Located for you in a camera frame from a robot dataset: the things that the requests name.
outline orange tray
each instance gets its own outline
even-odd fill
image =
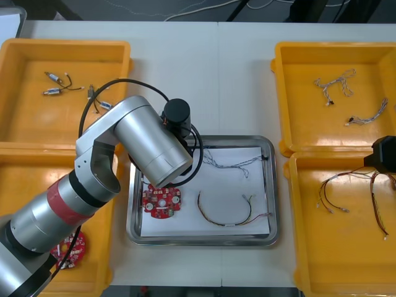
[[[0,216],[15,213],[74,169],[72,150],[0,149]],[[118,159],[114,156],[113,171]],[[62,270],[43,296],[100,296],[111,281],[109,268],[114,200],[82,225],[87,253],[73,269]]]
[[[89,85],[98,88],[127,77],[130,51],[124,41],[7,40],[0,51],[0,147],[75,149]],[[67,72],[73,87],[85,89],[44,96],[43,91],[58,87],[44,71],[65,83]],[[99,99],[115,104],[126,92],[126,84],[113,85]],[[99,117],[92,107],[85,126]]]
[[[271,63],[277,81],[282,129],[280,149],[293,152],[370,152],[378,138],[396,133],[396,43],[293,43],[276,46]],[[329,87],[334,105],[326,106],[323,84],[356,69],[347,80],[354,95],[346,97],[340,84]],[[389,102],[373,122],[345,123],[351,116],[374,116],[384,97]]]
[[[369,180],[331,180],[329,199],[350,213],[316,207],[321,183],[363,165],[363,152],[294,153],[284,167],[294,212],[296,286],[307,297],[396,295],[396,192],[378,176],[374,192],[389,237],[379,229]]]

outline black device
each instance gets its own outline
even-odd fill
[[[372,145],[372,154],[364,158],[365,167],[380,173],[396,173],[396,136],[385,136]]]

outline table surface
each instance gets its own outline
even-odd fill
[[[112,285],[294,286],[295,250],[289,191],[279,153],[275,79],[279,41],[396,41],[395,25],[195,22],[26,21],[21,37],[126,40],[135,67],[129,77],[191,106],[202,135],[262,135],[275,146],[280,237],[268,248],[137,246],[126,235],[127,189],[116,199]],[[156,110],[163,99],[140,87]],[[122,185],[127,184],[125,175]]]

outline red pcb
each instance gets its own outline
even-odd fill
[[[156,189],[149,184],[148,190],[143,192],[144,211],[150,212],[153,218],[170,218],[180,207],[181,193],[175,187]]]
[[[74,235],[75,235],[75,233],[73,233],[71,236],[66,237],[64,239],[64,241],[59,243],[56,247],[54,247],[51,250],[52,256],[54,256],[55,259],[57,260],[56,268],[59,267],[64,256],[66,255],[66,252],[69,250],[69,247],[71,245]],[[84,257],[85,247],[86,247],[85,235],[83,234],[83,232],[80,231],[79,237],[77,237],[77,241],[75,242],[75,245],[74,245],[69,257],[67,258],[67,260],[65,261],[65,263],[63,264],[61,269],[68,269],[68,268],[75,267],[77,265],[77,263],[80,262],[82,260],[82,258]]]

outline metal tray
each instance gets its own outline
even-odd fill
[[[142,237],[142,173],[131,166],[129,182],[129,200],[127,209],[126,231],[131,241],[136,244],[161,246],[269,246],[276,242],[279,232],[278,188],[275,166],[275,154],[272,143],[261,136],[202,136],[205,148],[232,149],[241,147],[260,147],[268,160],[262,162],[264,186],[267,193],[269,234],[257,235],[216,235],[216,236],[158,236]],[[189,145],[194,139],[187,139]]]

